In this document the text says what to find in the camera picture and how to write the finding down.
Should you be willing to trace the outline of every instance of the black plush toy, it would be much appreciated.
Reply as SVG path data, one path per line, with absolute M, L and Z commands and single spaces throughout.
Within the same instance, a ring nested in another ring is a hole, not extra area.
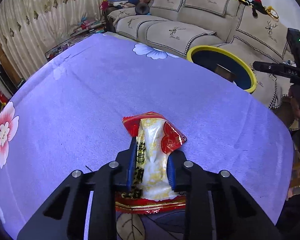
M 263 7 L 261 0 L 252 0 L 251 2 L 248 0 L 238 0 L 239 2 L 252 7 L 252 15 L 257 18 L 259 11 L 262 14 L 267 15 L 266 9 Z

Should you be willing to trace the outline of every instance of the sofa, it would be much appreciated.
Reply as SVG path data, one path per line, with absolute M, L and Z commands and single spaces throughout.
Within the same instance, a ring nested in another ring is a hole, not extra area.
M 294 60 L 287 43 L 287 27 L 269 15 L 252 15 L 237 0 L 151 0 L 151 15 L 135 8 L 111 12 L 116 33 L 186 58 L 198 45 L 223 48 L 249 65 L 257 78 L 253 96 L 269 108 L 279 108 L 288 96 L 290 80 L 255 71 L 254 61 Z

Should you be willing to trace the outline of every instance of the yellow basket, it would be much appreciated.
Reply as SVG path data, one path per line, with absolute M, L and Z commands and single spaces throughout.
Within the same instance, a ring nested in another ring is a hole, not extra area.
M 189 49 L 189 51 L 187 53 L 187 60 L 193 62 L 192 61 L 193 55 L 196 52 L 202 51 L 202 50 L 218 52 L 218 53 L 221 53 L 221 54 L 231 58 L 232 60 L 234 60 L 238 65 L 240 65 L 246 71 L 246 73 L 250 77 L 251 86 L 250 86 L 250 88 L 244 89 L 244 90 L 247 91 L 250 94 L 252 94 L 255 91 L 255 89 L 257 87 L 257 79 L 256 79 L 254 73 L 252 72 L 252 70 L 250 69 L 250 67 L 246 63 L 244 63 L 241 59 L 239 59 L 236 55 L 230 53 L 229 51 L 226 51 L 224 49 L 220 49 L 220 48 L 217 48 L 217 47 L 214 47 L 214 46 L 206 46 L 206 45 L 195 46 L 195 47 Z

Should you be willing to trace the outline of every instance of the beige curtain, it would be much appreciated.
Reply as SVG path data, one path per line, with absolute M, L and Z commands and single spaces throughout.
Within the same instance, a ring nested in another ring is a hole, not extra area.
M 45 53 L 68 39 L 83 16 L 101 19 L 103 0 L 3 0 L 0 43 L 16 72 L 29 78 Z

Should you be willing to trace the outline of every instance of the table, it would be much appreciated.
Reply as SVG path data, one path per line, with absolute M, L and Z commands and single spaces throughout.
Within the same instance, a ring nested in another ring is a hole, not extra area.
M 122 118 L 148 111 L 187 136 L 181 150 L 188 160 L 212 172 L 229 170 L 273 223 L 279 217 L 293 159 L 288 130 L 252 95 L 194 63 L 95 34 L 43 66 L 11 102 L 19 119 L 1 160 L 0 207 L 14 239 L 71 171 L 97 170 L 127 149 Z M 158 226 L 162 217 L 132 221 L 143 225 L 146 239 L 180 239 Z

